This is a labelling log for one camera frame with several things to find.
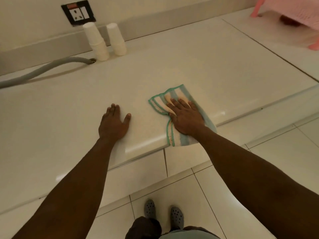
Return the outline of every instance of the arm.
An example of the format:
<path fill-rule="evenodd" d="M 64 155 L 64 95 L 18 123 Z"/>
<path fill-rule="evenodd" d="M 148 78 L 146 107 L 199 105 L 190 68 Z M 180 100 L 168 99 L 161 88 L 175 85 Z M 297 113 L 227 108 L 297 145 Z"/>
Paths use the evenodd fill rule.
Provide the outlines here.
<path fill-rule="evenodd" d="M 102 117 L 100 138 L 82 160 L 49 193 L 13 239 L 85 239 L 101 203 L 108 162 L 117 140 L 125 136 L 131 115 L 120 121 L 111 105 Z"/>
<path fill-rule="evenodd" d="M 316 238 L 319 196 L 280 169 L 205 127 L 193 103 L 168 106 L 177 130 L 193 136 L 208 153 L 229 190 L 274 236 Z"/>

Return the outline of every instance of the wall socket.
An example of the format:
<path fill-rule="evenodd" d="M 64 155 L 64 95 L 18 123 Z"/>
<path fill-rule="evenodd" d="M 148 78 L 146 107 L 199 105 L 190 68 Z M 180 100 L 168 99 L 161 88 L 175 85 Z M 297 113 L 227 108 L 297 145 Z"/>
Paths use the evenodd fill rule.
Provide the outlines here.
<path fill-rule="evenodd" d="M 96 22 L 88 0 L 61 5 L 61 8 L 73 27 Z"/>

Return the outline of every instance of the hand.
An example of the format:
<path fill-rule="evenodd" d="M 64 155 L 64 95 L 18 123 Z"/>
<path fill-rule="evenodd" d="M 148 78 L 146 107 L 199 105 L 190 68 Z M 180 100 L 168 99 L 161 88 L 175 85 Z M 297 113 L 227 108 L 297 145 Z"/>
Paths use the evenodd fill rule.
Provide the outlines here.
<path fill-rule="evenodd" d="M 120 120 L 120 106 L 112 104 L 107 108 L 103 115 L 99 127 L 99 135 L 101 139 L 115 143 L 117 140 L 123 138 L 129 129 L 131 114 L 127 114 L 124 121 Z"/>
<path fill-rule="evenodd" d="M 193 137 L 198 128 L 205 126 L 204 119 L 194 103 L 189 101 L 188 105 L 182 99 L 178 101 L 171 99 L 171 101 L 174 105 L 167 103 L 167 106 L 175 112 L 176 116 L 172 113 L 169 116 L 179 132 Z"/>

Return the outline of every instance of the pink plastic stool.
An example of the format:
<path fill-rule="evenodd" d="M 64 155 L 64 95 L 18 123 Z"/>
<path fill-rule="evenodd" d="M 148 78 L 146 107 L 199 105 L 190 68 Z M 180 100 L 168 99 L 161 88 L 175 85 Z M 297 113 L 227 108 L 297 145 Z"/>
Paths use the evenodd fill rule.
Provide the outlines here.
<path fill-rule="evenodd" d="M 262 5 L 319 31 L 319 0 L 258 0 L 250 16 L 257 17 Z M 308 48 L 318 51 L 319 39 Z"/>

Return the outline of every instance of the white countertop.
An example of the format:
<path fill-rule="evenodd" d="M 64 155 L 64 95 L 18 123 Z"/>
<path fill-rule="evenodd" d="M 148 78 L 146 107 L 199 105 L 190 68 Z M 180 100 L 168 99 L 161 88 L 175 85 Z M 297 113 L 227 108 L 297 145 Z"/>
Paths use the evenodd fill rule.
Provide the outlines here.
<path fill-rule="evenodd" d="M 126 44 L 126 56 L 0 90 L 0 212 L 46 195 L 95 143 L 111 103 L 132 113 L 113 168 L 167 146 L 168 118 L 147 102 L 167 88 L 185 84 L 218 125 L 317 84 L 220 18 Z"/>
<path fill-rule="evenodd" d="M 280 14 L 261 8 L 261 17 L 251 18 L 253 8 L 220 16 L 258 43 L 319 80 L 319 51 L 308 49 L 319 39 L 319 31 L 307 26 L 292 27 L 279 21 Z"/>

